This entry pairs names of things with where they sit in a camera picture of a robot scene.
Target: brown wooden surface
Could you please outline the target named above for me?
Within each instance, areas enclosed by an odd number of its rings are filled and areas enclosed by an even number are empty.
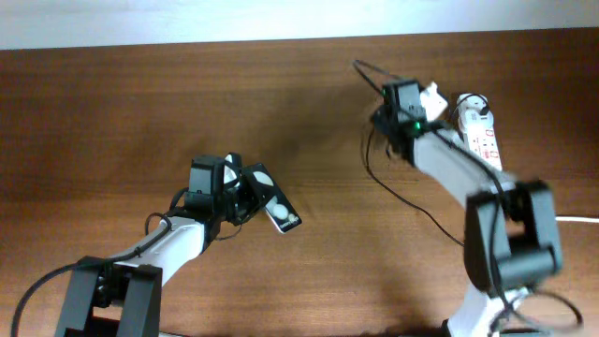
[[[435,80],[452,99],[483,93],[505,169],[549,181],[559,213],[596,215],[598,46],[599,30],[563,30],[0,51],[0,334],[38,277],[130,246],[187,184],[194,155],[228,151],[263,162],[304,224],[281,236],[258,216],[215,242],[165,286],[163,330],[435,326],[462,301],[461,251],[364,172],[360,133],[376,94],[351,60]],[[373,169],[462,237],[463,210],[436,182],[388,162],[383,144]],[[560,230],[565,266],[547,287],[599,334],[599,227]],[[67,279],[36,293],[22,336],[53,335]]]

